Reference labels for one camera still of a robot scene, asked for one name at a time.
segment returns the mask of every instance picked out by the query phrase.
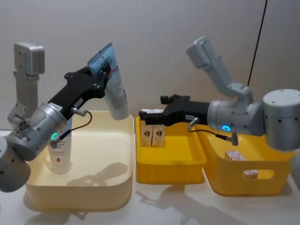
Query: table surface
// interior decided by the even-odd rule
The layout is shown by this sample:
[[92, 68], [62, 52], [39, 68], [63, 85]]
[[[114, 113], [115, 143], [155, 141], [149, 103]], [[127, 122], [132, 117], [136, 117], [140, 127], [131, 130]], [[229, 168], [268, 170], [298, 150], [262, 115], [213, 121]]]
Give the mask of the table surface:
[[[0, 131], [0, 135], [9, 132]], [[142, 195], [152, 199], [142, 202]], [[0, 225], [298, 225], [300, 192], [291, 176], [278, 196], [222, 197], [199, 185], [133, 181], [129, 203], [113, 212], [39, 212], [26, 189], [0, 192]]]

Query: white bottle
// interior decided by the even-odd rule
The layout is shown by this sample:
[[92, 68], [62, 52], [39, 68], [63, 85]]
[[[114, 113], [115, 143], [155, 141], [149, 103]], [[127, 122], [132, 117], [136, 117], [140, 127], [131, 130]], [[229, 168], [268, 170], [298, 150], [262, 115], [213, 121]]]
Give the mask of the white bottle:
[[[70, 118], [67, 122], [67, 126], [64, 131], [61, 132], [63, 134], [68, 129], [72, 129], [72, 118]], [[52, 135], [52, 140], [59, 135], [57, 133]], [[71, 137], [72, 132], [68, 134], [61, 142], [57, 144], [57, 148], [52, 148], [49, 145], [49, 154], [51, 160], [51, 167], [49, 168], [54, 173], [63, 174], [69, 172], [71, 169]]]

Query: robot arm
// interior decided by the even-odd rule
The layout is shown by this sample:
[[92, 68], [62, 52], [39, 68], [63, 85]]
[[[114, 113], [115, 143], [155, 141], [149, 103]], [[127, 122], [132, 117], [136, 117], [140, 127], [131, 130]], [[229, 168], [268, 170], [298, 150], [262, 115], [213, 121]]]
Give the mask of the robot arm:
[[237, 101], [213, 100], [210, 104], [202, 103], [199, 108], [191, 108], [190, 104], [197, 103], [182, 97], [180, 101], [185, 98], [185, 104], [171, 103], [163, 113], [140, 112], [146, 124], [169, 126], [177, 122], [193, 122], [231, 132], [234, 145], [238, 144], [237, 133], [266, 134], [266, 142], [272, 148], [282, 151], [300, 148], [300, 91], [276, 90], [268, 93], [262, 102], [253, 102], [249, 88], [231, 78], [206, 37], [196, 40], [187, 49], [187, 54], [196, 68], [207, 72], [222, 94], [236, 97]]
[[22, 187], [30, 176], [26, 161], [32, 161], [60, 133], [77, 109], [91, 98], [103, 98], [111, 71], [107, 64], [97, 79], [88, 66], [67, 73], [66, 86], [48, 103], [37, 108], [38, 74], [44, 73], [44, 49], [31, 43], [15, 45], [17, 103], [8, 116], [14, 130], [0, 137], [0, 191]]

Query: small carton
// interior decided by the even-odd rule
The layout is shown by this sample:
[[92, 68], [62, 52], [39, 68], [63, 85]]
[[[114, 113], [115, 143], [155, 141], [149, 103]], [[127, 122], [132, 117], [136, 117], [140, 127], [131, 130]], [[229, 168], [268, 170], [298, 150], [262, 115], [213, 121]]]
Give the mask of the small carton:
[[[163, 109], [154, 109], [154, 113], [162, 113]], [[152, 146], [163, 147], [165, 141], [165, 127], [164, 125], [153, 126]]]
[[[227, 151], [225, 153], [225, 159], [235, 161], [245, 161], [246, 159], [237, 150]], [[256, 179], [258, 176], [257, 170], [245, 170], [242, 174], [244, 179]]]
[[[142, 109], [143, 112], [153, 113], [152, 109]], [[151, 146], [153, 134], [153, 125], [146, 125], [145, 121], [142, 121], [141, 127], [141, 146]]]

